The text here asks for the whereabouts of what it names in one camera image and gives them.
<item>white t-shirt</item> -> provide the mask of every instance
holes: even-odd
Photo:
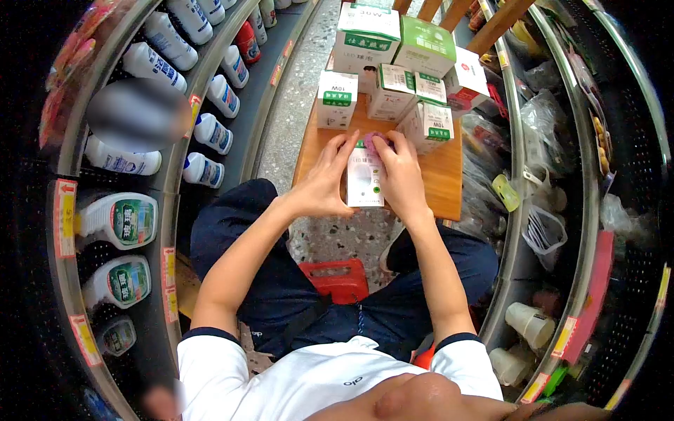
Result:
[[[293,351],[249,379],[246,354],[229,333],[198,329],[205,330],[188,333],[178,345],[183,421],[304,420],[389,377],[427,372],[377,351],[372,339],[354,336]],[[485,346],[477,340],[459,340],[436,351],[431,371],[454,381],[465,395],[503,400]]]

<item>disposable cup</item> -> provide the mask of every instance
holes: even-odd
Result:
[[[508,307],[505,322],[522,335],[533,350],[544,346],[555,333],[554,319],[521,302],[514,302]]]
[[[529,371],[526,361],[510,354],[503,348],[495,348],[489,353],[489,361],[496,372],[496,379],[503,386],[516,386],[520,384]]]

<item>cardboard box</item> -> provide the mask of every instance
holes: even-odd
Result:
[[[321,70],[316,94],[318,127],[347,130],[358,100],[358,75]]]
[[[358,73],[358,91],[372,94],[377,66],[390,64],[399,44],[397,11],[342,3],[333,48],[333,70]]]
[[[393,64],[441,79],[456,62],[454,37],[444,28],[402,16],[401,41]]]
[[[447,103],[457,119],[490,98],[487,76],[480,58],[472,51],[456,47],[456,64],[444,77]]]
[[[415,75],[404,67],[380,64],[374,90],[368,96],[367,118],[398,121],[414,98]]]
[[[454,139],[452,110],[448,106],[419,102],[401,120],[396,131],[417,147],[419,155],[428,154]]]
[[[346,165],[346,205],[351,207],[384,206],[379,175],[381,159],[358,140]]]

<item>wooden chair leg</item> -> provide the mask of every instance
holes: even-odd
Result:
[[[484,53],[496,43],[505,32],[521,18],[534,3],[534,0],[510,0],[494,13],[494,16],[475,34],[475,37],[466,47],[478,56]]]
[[[440,27],[453,32],[471,3],[472,0],[453,0],[449,10],[445,13],[445,18],[440,22]]]
[[[441,3],[442,0],[424,0],[417,18],[430,22],[433,20],[433,16],[435,16],[435,12],[437,11],[437,8],[440,7]]]
[[[410,8],[412,0],[395,0],[393,2],[393,10],[397,10],[399,15],[406,15],[407,9]]]

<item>dark blue pants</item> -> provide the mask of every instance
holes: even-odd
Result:
[[[190,253],[200,279],[276,196],[270,181],[250,180],[201,210],[192,227]],[[481,240],[442,225],[438,229],[454,260],[468,303],[474,304],[494,281],[498,268],[496,254]],[[276,241],[238,312],[239,320],[255,332],[255,350],[277,358],[284,354],[280,337],[288,322],[319,300],[318,292],[290,256],[287,240],[286,232]],[[345,342],[355,335],[364,335],[378,342],[378,349],[409,361],[410,349],[399,345],[417,346],[433,328],[416,252],[407,231],[391,247],[388,266],[400,272],[388,286],[359,304],[331,304],[292,341],[291,348]]]

